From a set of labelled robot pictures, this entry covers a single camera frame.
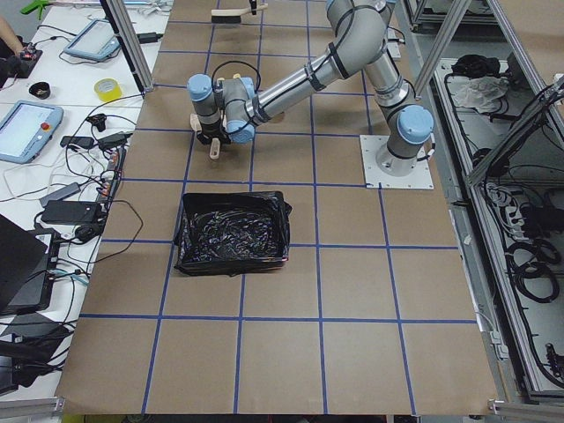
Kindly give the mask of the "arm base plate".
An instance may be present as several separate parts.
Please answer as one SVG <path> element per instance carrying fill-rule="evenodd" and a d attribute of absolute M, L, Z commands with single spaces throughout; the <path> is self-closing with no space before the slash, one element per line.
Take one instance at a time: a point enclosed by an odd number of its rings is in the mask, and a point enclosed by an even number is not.
<path fill-rule="evenodd" d="M 416 158 L 402 160 L 388 151 L 388 138 L 360 135 L 365 186 L 368 189 L 434 189 L 425 147 L 420 147 Z"/>

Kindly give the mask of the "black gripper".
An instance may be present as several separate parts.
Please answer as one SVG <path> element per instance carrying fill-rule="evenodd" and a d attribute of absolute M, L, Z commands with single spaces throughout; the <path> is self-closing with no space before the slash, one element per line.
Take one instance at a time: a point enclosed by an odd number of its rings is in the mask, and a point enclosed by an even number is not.
<path fill-rule="evenodd" d="M 214 138 L 217 138 L 222 145 L 230 145 L 231 139 L 221 124 L 206 125 L 196 131 L 198 141 L 203 145 L 210 145 Z"/>

